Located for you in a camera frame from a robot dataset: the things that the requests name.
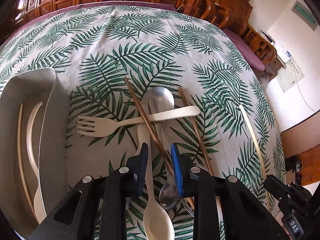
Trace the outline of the brown wooden chopstick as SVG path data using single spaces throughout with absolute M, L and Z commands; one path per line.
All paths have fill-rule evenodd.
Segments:
M 171 175 L 173 176 L 174 175 L 174 171 L 173 171 L 173 168 L 172 168 L 172 162 L 171 160 L 169 159 L 165 149 L 164 149 L 164 146 L 163 144 L 161 143 L 155 129 L 153 128 L 149 118 L 148 118 L 148 115 L 146 114 L 146 112 L 144 111 L 144 108 L 142 107 L 139 99 L 137 98 L 136 94 L 135 94 L 135 91 L 133 90 L 133 88 L 131 87 L 131 83 L 129 82 L 129 80 L 127 79 L 127 77 L 124 77 L 124 81 L 129 89 L 129 92 L 133 98 L 133 101 L 135 103 L 135 106 L 136 108 L 138 109 L 139 113 L 140 113 L 140 116 L 142 117 L 144 123 L 146 124 L 146 127 L 147 127 L 147 130 L 149 132 L 149 134 L 151 135 L 151 139 L 156 143 L 156 146 L 158 148 L 158 150 L 160 151 L 163 159 L 164 159 L 164 162 L 169 170 L 169 172 L 171 173 Z
M 188 100 L 184 95 L 183 89 L 179 87 L 178 91 L 179 91 L 179 94 L 180 94 L 180 96 L 182 98 L 182 101 L 183 101 L 184 105 L 185 106 L 189 106 Z M 201 151 L 202 151 L 202 153 L 204 155 L 204 161 L 205 161 L 205 164 L 206 164 L 207 171 L 209 172 L 209 174 L 211 176 L 213 176 L 214 175 L 214 171 L 213 171 L 212 165 L 210 163 L 210 158 L 209 158 L 209 155 L 207 153 L 206 147 L 204 145 L 203 139 L 201 137 L 201 133 L 200 133 L 200 130 L 198 128 L 197 122 L 196 122 L 194 117 L 190 117 L 190 120 L 191 120 L 191 123 L 193 125 L 193 129 L 195 131 L 196 138 L 197 138 L 197 140 L 199 142 L 200 149 L 201 149 Z

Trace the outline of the cream plastic fork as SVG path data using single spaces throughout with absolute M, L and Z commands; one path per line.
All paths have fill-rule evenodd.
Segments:
M 183 117 L 197 116 L 199 114 L 200 109 L 197 106 L 187 106 L 170 111 L 150 114 L 147 117 L 150 122 L 159 122 Z M 107 118 L 79 115 L 78 119 L 77 132 L 81 135 L 97 138 L 109 136 L 120 127 L 141 124 L 144 122 L 142 117 L 136 117 L 123 121 L 114 121 Z

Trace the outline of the cream plastic spoon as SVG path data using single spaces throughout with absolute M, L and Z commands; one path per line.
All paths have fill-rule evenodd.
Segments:
M 34 207 L 34 213 L 36 220 L 39 224 L 46 218 L 46 211 L 43 204 L 43 199 L 41 195 L 41 189 L 40 189 L 40 179 L 39 179 L 39 168 L 36 164 L 35 157 L 33 154 L 33 142 L 32 142 L 32 134 L 33 134 L 33 125 L 36 118 L 36 115 L 42 106 L 42 102 L 39 102 L 35 105 L 33 110 L 31 111 L 31 114 L 29 116 L 29 120 L 27 123 L 27 136 L 26 136 L 26 143 L 27 143 L 27 154 L 29 158 L 29 162 L 31 165 L 31 168 L 33 169 L 33 172 L 37 179 L 37 189 L 35 192 L 34 200 L 33 200 L 33 207 Z
M 148 163 L 146 166 L 145 183 L 148 191 L 148 203 L 144 210 L 143 224 L 147 239 L 175 239 L 174 227 L 167 212 L 157 203 L 153 187 L 151 138 L 146 125 L 137 127 L 138 139 L 141 145 L 148 148 Z

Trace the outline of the large steel spoon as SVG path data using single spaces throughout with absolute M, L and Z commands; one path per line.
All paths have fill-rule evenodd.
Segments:
M 175 101 L 170 90 L 164 87 L 153 87 L 142 97 L 142 106 L 147 114 L 155 114 L 160 112 L 165 112 L 174 109 Z M 170 144 L 164 134 L 162 123 L 154 123 L 157 135 L 163 144 L 166 153 L 169 157 L 170 154 Z

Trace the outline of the small steel spoon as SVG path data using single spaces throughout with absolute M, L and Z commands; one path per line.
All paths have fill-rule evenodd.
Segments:
M 175 179 L 172 174 L 167 171 L 167 181 L 160 191 L 159 203 L 165 211 L 169 211 L 175 208 L 179 201 L 180 197 L 175 184 Z

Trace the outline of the steel fork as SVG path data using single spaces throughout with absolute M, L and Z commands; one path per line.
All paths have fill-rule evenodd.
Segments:
M 194 217 L 194 200 L 193 198 L 181 198 L 180 199 L 181 204 L 186 209 L 186 211 L 191 215 L 191 217 Z

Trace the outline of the palm leaf tablecloth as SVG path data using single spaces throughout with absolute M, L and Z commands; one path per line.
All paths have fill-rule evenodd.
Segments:
M 128 159 L 138 155 L 139 124 L 106 137 L 77 132 L 78 116 L 123 121 L 141 117 L 124 81 L 140 103 L 153 87 L 171 91 L 174 109 L 197 106 L 194 117 L 210 158 L 207 171 L 190 117 L 159 121 L 171 146 L 188 156 L 194 217 L 181 202 L 169 211 L 175 239 L 287 239 L 276 220 L 277 200 L 264 188 L 268 175 L 285 180 L 284 155 L 271 106 L 253 70 L 218 27 L 171 10 L 105 5 L 71 8 L 34 22 L 1 47 L 1 94 L 16 75 L 55 70 L 69 95 L 65 158 L 68 191 L 26 239 L 147 239 L 140 197 L 126 196 Z M 240 106 L 255 140 L 261 187 L 270 211 L 249 190 L 238 167 Z M 168 168 L 151 139 L 157 203 Z

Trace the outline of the grey metal utensil tray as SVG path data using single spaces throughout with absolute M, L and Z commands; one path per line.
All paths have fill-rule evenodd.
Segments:
M 11 78 L 1 94 L 1 211 L 28 238 L 68 191 L 69 95 L 55 70 Z

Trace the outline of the wooden side table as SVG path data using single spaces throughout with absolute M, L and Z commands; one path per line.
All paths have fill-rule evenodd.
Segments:
M 286 64 L 280 59 L 278 56 L 276 56 L 271 62 L 269 62 L 265 66 L 265 71 L 267 72 L 268 81 L 271 81 L 273 78 L 275 78 L 278 75 L 278 71 L 281 68 L 286 68 Z

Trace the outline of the wall electrical panel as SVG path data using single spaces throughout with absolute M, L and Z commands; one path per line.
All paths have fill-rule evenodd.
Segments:
M 301 18 L 313 31 L 318 27 L 318 22 L 313 16 L 312 12 L 305 7 L 299 1 L 296 1 L 293 5 L 292 12 L 294 12 L 299 18 Z

